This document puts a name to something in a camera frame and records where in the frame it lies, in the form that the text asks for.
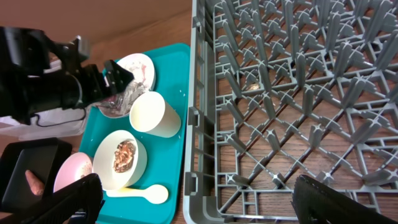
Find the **white paper cup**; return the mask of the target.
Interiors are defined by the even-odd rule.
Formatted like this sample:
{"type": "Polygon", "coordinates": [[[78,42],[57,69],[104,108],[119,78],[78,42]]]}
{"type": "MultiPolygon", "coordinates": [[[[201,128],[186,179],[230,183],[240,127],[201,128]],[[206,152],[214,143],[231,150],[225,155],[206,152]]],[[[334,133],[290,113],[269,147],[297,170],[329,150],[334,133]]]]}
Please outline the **white paper cup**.
{"type": "Polygon", "coordinates": [[[162,138],[173,137],[181,127],[180,116],[155,91],[148,91],[135,100],[129,112],[129,121],[136,131],[162,138]]]}

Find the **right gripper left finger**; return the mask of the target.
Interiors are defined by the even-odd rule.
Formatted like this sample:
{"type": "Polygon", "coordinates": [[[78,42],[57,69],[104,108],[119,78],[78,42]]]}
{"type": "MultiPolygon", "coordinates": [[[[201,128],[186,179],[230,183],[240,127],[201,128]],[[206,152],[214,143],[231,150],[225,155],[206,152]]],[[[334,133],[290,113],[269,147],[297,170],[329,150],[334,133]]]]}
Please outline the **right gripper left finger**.
{"type": "Polygon", "coordinates": [[[89,174],[1,223],[96,223],[103,204],[100,178],[89,174]]]}

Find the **red snack wrapper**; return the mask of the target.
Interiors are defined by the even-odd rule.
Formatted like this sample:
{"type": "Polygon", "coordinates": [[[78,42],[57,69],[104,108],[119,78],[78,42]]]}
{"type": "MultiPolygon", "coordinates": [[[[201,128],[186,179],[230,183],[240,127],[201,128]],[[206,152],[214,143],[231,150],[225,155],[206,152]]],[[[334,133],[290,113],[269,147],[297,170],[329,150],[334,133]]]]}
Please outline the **red snack wrapper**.
{"type": "Polygon", "coordinates": [[[132,81],[124,92],[95,103],[95,106],[109,118],[127,116],[135,100],[149,90],[149,86],[143,82],[132,81]]]}

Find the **small white bowl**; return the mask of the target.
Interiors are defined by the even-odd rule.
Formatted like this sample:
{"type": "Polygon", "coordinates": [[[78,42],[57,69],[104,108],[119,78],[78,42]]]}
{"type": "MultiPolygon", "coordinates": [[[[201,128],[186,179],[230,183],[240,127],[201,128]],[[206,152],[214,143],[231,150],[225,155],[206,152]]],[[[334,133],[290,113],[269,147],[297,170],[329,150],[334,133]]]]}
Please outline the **small white bowl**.
{"type": "Polygon", "coordinates": [[[135,184],[146,166],[146,148],[125,130],[109,134],[97,148],[93,159],[93,172],[99,175],[105,191],[135,184]]]}

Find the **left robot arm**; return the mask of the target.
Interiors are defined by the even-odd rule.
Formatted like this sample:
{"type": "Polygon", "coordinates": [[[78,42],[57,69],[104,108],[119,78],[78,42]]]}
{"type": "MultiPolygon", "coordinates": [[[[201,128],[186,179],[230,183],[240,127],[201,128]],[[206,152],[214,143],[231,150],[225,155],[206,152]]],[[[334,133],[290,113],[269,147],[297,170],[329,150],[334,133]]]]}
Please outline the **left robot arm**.
{"type": "Polygon", "coordinates": [[[113,60],[102,74],[80,36],[54,42],[40,29],[1,28],[1,116],[30,125],[40,112],[84,109],[122,93],[134,75],[113,60]]]}

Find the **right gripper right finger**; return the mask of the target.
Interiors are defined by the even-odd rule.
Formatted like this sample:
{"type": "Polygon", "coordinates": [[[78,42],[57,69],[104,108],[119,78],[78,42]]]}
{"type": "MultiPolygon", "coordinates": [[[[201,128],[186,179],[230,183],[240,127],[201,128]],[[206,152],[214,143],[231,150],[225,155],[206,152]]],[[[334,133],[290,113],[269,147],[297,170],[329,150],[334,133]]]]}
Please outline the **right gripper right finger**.
{"type": "Polygon", "coordinates": [[[296,178],[292,206],[300,224],[397,224],[307,175],[296,178]]]}

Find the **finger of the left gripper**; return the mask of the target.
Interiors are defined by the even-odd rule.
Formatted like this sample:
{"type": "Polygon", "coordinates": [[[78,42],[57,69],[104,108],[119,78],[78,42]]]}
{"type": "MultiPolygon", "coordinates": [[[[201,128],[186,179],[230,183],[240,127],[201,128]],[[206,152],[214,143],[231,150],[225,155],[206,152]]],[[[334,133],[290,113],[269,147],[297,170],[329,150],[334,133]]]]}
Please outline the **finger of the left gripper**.
{"type": "Polygon", "coordinates": [[[105,61],[104,66],[106,70],[105,79],[108,84],[109,94],[116,95],[124,92],[127,86],[134,79],[133,73],[122,68],[113,60],[105,61]]]}

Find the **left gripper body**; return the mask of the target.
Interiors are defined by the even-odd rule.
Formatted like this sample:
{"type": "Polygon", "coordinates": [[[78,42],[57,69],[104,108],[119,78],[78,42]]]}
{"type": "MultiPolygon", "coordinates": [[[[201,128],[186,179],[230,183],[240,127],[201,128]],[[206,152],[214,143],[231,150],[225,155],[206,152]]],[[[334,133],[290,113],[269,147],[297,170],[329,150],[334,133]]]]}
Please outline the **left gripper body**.
{"type": "Polygon", "coordinates": [[[61,43],[46,38],[46,43],[60,61],[60,68],[54,72],[72,81],[63,88],[68,105],[89,105],[107,97],[108,87],[98,67],[81,64],[90,57],[90,44],[86,39],[78,35],[70,42],[61,43]]]}

